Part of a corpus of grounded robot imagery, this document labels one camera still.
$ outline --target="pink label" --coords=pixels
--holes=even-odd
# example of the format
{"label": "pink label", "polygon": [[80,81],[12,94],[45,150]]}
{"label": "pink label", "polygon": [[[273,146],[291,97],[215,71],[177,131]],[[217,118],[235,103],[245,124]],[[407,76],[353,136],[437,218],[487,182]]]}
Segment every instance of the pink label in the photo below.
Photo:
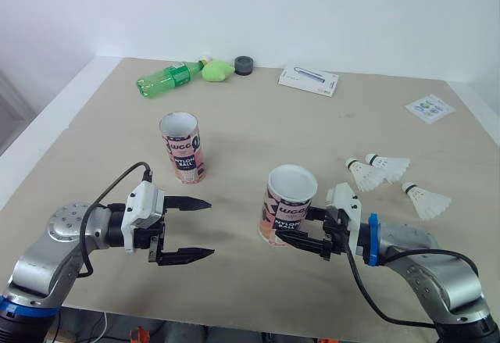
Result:
{"label": "pink label", "polygon": [[198,128],[187,137],[163,135],[175,174],[185,184],[198,183],[205,176],[205,162]]}
{"label": "pink label", "polygon": [[284,243],[276,237],[276,229],[297,230],[307,215],[311,200],[306,202],[289,202],[276,196],[269,187],[264,195],[260,232],[263,237],[274,245]]}

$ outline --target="white wall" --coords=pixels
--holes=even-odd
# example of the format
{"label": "white wall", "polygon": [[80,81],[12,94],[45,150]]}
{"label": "white wall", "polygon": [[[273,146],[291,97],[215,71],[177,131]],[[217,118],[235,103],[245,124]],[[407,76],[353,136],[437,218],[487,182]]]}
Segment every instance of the white wall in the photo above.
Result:
{"label": "white wall", "polygon": [[498,2],[0,0],[0,68],[38,111],[96,53],[191,60],[204,52],[467,82],[498,111]]}

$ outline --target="paper card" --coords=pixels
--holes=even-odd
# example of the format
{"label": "paper card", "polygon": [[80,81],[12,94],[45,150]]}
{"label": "paper card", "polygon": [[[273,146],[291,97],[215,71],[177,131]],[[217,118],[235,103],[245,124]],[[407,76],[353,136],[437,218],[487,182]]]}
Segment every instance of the paper card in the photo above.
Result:
{"label": "paper card", "polygon": [[455,109],[435,95],[428,95],[418,101],[409,103],[405,107],[427,124],[432,124],[443,116],[447,116],[455,111]]}
{"label": "paper card", "polygon": [[278,80],[280,85],[311,91],[327,97],[334,95],[337,82],[338,75],[295,65],[286,66]]}

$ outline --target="blue ring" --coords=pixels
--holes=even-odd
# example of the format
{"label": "blue ring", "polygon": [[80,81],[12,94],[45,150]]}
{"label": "blue ring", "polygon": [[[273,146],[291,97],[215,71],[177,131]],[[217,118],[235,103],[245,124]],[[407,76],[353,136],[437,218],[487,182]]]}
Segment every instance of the blue ring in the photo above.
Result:
{"label": "blue ring", "polygon": [[368,266],[377,266],[378,263],[378,215],[371,213],[368,219],[370,225],[370,259]]}
{"label": "blue ring", "polygon": [[12,313],[17,316],[25,317],[52,317],[57,314],[59,308],[32,308],[10,302],[0,297],[0,311]]}

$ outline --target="green plastic bottle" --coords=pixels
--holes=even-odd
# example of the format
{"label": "green plastic bottle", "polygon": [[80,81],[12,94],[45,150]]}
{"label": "green plastic bottle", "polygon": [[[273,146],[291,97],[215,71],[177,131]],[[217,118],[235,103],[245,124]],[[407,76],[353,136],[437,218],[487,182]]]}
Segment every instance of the green plastic bottle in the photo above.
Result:
{"label": "green plastic bottle", "polygon": [[151,75],[139,77],[136,83],[137,88],[145,97],[155,97],[164,91],[174,89],[179,85],[191,81],[203,69],[206,63],[207,60],[205,59],[196,63],[176,63]]}

